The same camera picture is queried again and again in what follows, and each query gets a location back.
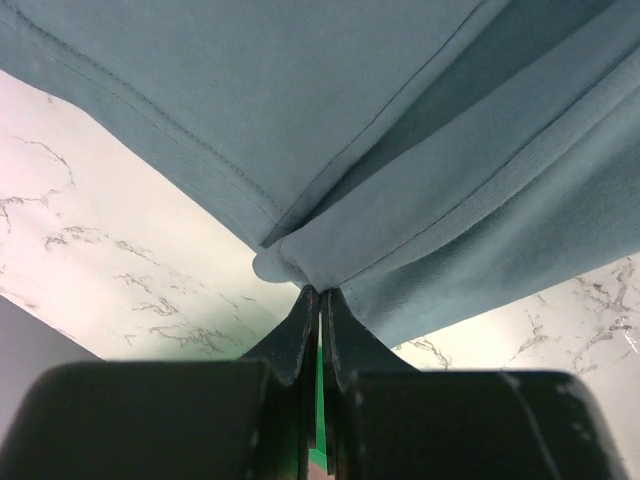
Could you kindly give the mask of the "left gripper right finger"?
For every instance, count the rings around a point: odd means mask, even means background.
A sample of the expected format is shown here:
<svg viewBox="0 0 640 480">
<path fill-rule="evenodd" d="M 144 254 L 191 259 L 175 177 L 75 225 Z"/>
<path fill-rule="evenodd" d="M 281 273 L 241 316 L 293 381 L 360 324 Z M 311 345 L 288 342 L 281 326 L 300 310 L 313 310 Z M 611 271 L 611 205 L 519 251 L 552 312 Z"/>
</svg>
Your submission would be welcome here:
<svg viewBox="0 0 640 480">
<path fill-rule="evenodd" d="M 321 298 L 324 419 L 338 479 L 625 479 L 588 388 L 554 370 L 418 370 L 343 294 Z"/>
</svg>

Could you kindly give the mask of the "blue-grey t-shirt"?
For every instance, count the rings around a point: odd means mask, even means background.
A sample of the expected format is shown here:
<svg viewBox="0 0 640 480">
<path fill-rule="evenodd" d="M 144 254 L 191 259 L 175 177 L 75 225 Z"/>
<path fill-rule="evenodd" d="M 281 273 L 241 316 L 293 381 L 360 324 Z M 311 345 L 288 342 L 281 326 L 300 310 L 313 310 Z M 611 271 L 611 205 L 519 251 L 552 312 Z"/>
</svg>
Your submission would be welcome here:
<svg viewBox="0 0 640 480">
<path fill-rule="evenodd" d="M 5 1 L 1 67 L 389 345 L 639 249 L 635 1 Z"/>
</svg>

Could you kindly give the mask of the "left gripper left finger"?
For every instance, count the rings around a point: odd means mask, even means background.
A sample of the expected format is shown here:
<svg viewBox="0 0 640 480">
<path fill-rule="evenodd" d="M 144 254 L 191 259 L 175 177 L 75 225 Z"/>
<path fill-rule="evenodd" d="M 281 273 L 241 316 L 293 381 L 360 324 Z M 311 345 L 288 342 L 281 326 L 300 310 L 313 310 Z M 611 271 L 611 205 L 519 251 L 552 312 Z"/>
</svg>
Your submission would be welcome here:
<svg viewBox="0 0 640 480">
<path fill-rule="evenodd" d="M 46 371 L 11 427 L 15 479 L 304 479 L 315 445 L 320 298 L 236 360 Z"/>
</svg>

